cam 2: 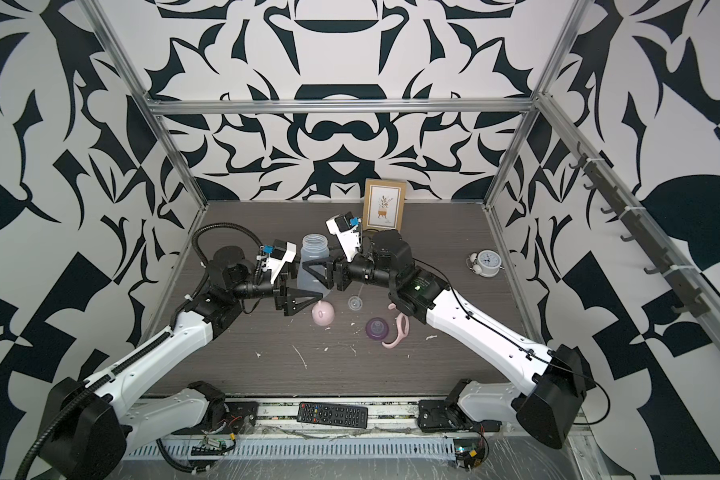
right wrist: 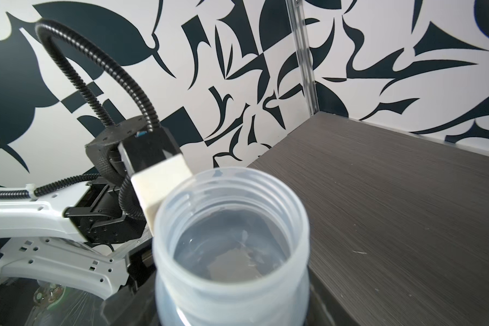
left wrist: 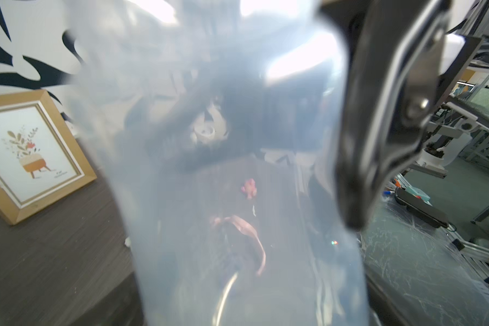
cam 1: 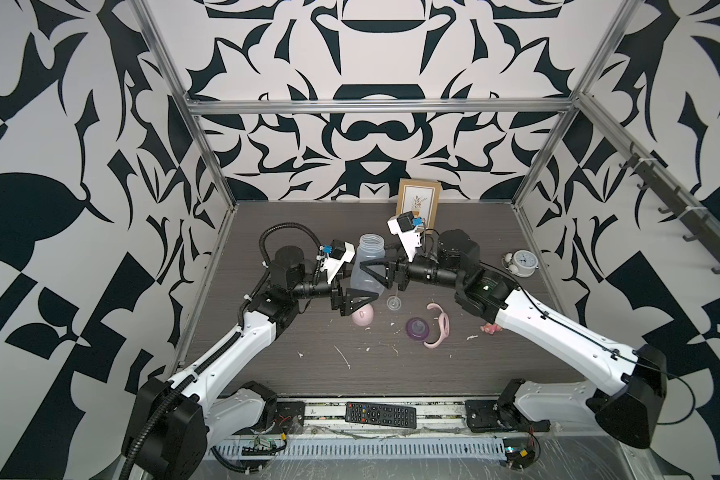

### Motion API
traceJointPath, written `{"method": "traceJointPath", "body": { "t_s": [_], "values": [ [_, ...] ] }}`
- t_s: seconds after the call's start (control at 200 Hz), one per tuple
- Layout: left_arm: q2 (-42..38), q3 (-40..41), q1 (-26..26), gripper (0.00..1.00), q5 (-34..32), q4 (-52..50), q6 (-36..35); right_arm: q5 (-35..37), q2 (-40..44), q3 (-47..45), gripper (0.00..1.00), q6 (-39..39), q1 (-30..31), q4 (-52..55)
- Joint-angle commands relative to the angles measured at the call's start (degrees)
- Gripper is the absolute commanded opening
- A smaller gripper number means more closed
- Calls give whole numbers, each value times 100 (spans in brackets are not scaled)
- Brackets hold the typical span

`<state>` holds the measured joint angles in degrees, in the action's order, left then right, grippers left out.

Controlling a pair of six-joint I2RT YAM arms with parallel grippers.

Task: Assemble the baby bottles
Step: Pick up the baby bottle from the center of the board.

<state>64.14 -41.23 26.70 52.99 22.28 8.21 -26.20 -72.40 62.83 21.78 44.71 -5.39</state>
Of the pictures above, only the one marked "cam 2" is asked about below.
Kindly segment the clear straw with weight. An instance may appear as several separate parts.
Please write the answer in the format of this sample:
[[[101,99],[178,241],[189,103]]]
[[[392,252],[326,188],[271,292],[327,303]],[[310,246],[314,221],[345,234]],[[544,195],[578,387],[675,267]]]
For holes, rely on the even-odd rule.
[[[363,287],[360,287],[356,294],[348,298],[347,306],[351,311],[358,312],[363,308],[362,290]]]

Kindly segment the clear baby bottle body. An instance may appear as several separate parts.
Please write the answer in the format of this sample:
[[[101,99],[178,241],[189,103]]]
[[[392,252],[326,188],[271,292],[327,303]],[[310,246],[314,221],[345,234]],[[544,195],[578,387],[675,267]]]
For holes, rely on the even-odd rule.
[[[297,273],[297,288],[300,290],[320,293],[326,297],[330,290],[320,281],[325,276],[325,265],[318,260],[329,257],[328,239],[321,234],[308,234],[302,240],[300,262]]]

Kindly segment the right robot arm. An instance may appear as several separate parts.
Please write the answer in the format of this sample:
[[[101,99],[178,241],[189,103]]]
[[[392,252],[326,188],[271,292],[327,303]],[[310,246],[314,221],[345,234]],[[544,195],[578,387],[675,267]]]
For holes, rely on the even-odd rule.
[[[501,395],[482,393],[475,381],[458,388],[455,403],[464,416],[474,422],[515,420],[541,444],[562,448],[588,391],[598,384],[579,352],[534,342],[482,312],[444,273],[415,259],[396,230],[375,234],[368,254],[360,251],[359,234],[338,236],[342,246],[326,258],[304,261],[305,271],[328,289],[343,291],[353,282],[387,289],[400,313],[458,340],[510,381]]]

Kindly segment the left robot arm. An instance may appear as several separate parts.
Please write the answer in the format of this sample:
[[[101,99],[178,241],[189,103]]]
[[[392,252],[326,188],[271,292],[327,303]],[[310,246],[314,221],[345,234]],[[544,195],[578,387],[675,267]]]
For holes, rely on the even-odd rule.
[[[245,301],[270,298],[293,316],[322,297],[289,287],[299,256],[292,242],[266,244],[242,225],[217,222],[198,229],[191,246],[204,268],[195,291],[168,326],[131,353],[82,381],[67,378],[52,388],[16,478],[28,478],[41,459],[67,479],[103,479],[145,444],[184,428],[215,428],[225,395],[203,381],[145,408],[136,403],[181,361],[220,337],[244,313]]]

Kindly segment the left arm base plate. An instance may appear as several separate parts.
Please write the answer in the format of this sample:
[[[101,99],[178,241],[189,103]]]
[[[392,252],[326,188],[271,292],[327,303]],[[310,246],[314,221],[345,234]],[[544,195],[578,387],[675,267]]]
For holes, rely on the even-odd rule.
[[[255,401],[212,402],[200,429],[210,434],[246,434],[256,426],[258,407]]]

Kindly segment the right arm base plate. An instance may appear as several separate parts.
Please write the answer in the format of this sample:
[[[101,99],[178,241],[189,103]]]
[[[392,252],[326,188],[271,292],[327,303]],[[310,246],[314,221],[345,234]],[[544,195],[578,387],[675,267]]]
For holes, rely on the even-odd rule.
[[[501,421],[473,421],[455,403],[446,400],[420,400],[416,424],[424,433],[495,433],[502,427]]]

